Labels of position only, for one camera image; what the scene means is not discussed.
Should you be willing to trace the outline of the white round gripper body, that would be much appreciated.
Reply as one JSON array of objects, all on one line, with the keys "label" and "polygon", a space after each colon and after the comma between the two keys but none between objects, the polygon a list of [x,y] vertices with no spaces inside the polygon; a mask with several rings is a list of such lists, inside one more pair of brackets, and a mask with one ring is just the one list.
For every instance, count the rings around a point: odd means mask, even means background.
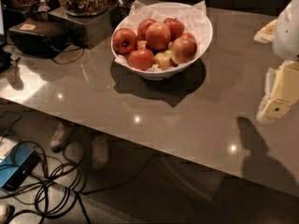
[{"label": "white round gripper body", "polygon": [[273,51],[283,60],[299,61],[299,0],[291,0],[279,14]]}]

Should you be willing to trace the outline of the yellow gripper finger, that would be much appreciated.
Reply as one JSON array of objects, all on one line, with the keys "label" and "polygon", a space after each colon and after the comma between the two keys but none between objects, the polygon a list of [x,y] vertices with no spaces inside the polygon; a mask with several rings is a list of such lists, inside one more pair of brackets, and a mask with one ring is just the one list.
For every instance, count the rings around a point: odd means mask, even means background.
[{"label": "yellow gripper finger", "polygon": [[276,23],[276,20],[267,23],[265,27],[256,33],[254,40],[263,44],[271,43],[273,41],[273,33]]},{"label": "yellow gripper finger", "polygon": [[269,68],[264,92],[256,119],[261,123],[282,119],[299,101],[299,62],[285,61],[278,69]]}]

